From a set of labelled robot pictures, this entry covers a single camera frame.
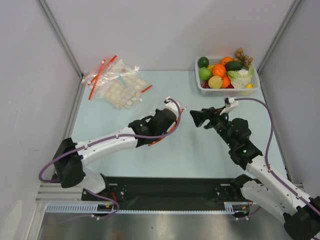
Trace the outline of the clear zip top bag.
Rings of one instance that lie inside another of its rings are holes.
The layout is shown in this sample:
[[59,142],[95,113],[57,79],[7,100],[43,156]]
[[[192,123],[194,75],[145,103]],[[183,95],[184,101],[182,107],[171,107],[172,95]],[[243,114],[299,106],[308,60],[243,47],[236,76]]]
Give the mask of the clear zip top bag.
[[151,136],[160,136],[156,139],[143,138],[142,140],[150,147],[171,134],[177,128],[178,121],[181,120],[183,112],[187,109],[177,99],[171,96],[157,96],[143,110],[141,119],[146,122]]

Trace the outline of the yellow pear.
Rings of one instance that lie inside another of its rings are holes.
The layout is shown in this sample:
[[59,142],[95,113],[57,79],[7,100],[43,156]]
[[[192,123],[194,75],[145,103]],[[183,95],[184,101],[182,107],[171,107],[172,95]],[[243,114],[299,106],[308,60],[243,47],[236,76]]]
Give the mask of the yellow pear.
[[223,78],[220,76],[212,76],[208,80],[208,87],[211,89],[220,89],[223,85]]

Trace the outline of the white cauliflower with leaves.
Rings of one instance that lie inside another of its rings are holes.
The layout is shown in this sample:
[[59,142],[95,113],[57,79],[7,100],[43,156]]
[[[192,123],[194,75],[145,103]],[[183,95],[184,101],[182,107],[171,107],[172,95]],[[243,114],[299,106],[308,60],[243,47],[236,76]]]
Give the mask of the white cauliflower with leaves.
[[235,89],[245,89],[249,84],[251,84],[254,75],[254,69],[250,66],[248,70],[230,70],[227,72],[227,76],[230,79],[231,85]]

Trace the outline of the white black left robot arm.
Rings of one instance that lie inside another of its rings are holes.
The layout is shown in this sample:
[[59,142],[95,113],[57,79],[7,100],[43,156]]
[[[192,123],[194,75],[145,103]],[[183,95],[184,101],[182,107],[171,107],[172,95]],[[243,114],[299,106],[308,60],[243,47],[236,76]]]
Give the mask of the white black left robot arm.
[[87,169],[87,166],[102,157],[160,141],[169,129],[177,126],[180,117],[179,110],[157,109],[153,116],[135,120],[121,130],[95,140],[76,143],[70,137],[64,139],[53,157],[61,187],[78,186],[92,192],[99,200],[107,199],[110,187],[105,176]]

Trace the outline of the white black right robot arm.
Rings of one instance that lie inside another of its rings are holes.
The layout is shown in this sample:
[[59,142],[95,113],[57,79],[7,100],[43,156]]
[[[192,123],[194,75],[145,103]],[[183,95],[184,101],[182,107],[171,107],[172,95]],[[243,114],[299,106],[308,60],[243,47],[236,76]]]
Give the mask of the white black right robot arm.
[[278,219],[293,240],[311,240],[320,232],[320,198],[311,197],[267,163],[263,153],[250,141],[248,121],[228,119],[222,108],[191,110],[196,127],[214,129],[229,147],[232,161],[254,178],[242,174],[230,188],[231,196],[257,203]]

